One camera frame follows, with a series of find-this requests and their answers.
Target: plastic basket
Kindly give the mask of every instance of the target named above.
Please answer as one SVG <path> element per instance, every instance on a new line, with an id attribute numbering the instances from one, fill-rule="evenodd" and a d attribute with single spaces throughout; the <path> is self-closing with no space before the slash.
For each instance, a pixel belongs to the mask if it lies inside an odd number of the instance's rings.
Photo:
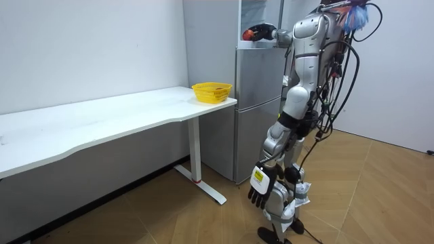
<path id="1" fill-rule="evenodd" d="M 200 102 L 216 104 L 223 102 L 228 98 L 232 85 L 224 83 L 199 83 L 192 86 L 195 91 L 196 98 Z"/>

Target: refrigerator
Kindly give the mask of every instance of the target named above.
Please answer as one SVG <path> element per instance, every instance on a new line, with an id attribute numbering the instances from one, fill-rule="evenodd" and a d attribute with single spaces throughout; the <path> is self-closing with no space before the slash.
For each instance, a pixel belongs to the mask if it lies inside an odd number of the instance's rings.
<path id="1" fill-rule="evenodd" d="M 201 160 L 237 184 L 250 177 L 277 120 L 286 52 L 241 36 L 255 24 L 280 26 L 283 9 L 283 0 L 184 0 L 189 85 L 229 83 L 238 100 L 200 116 Z"/>

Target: refrigerator door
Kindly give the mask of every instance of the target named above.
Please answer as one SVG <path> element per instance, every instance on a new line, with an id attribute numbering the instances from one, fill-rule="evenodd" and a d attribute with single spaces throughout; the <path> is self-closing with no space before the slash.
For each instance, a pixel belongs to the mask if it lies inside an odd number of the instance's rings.
<path id="1" fill-rule="evenodd" d="M 268 129 L 276 122 L 280 98 L 242 112 L 235 111 L 235 171 L 237 184 L 248 179 L 259 160 Z"/>
<path id="2" fill-rule="evenodd" d="M 281 95 L 286 49 L 238 49 L 235 97 L 238 110 Z"/>

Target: desk top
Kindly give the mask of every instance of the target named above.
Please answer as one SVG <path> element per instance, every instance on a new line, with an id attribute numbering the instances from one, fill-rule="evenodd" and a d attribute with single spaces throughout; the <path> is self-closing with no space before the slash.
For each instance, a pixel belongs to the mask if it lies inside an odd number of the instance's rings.
<path id="1" fill-rule="evenodd" d="M 197 101 L 193 90 L 171 87 L 0 115 L 0 179 L 79 150 L 236 104 Z"/>

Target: desk leg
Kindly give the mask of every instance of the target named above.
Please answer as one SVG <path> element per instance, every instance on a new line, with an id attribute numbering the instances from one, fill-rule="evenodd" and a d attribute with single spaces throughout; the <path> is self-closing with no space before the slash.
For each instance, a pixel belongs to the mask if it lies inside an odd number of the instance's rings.
<path id="1" fill-rule="evenodd" d="M 181 165 L 175 166 L 175 169 L 190 179 L 198 187 L 204 190 L 209 196 L 214 198 L 219 204 L 226 202 L 226 198 L 211 186 L 202 181 L 201 175 L 201 149 L 199 140 L 199 117 L 189 119 L 189 141 L 190 141 L 190 162 L 191 172 Z"/>

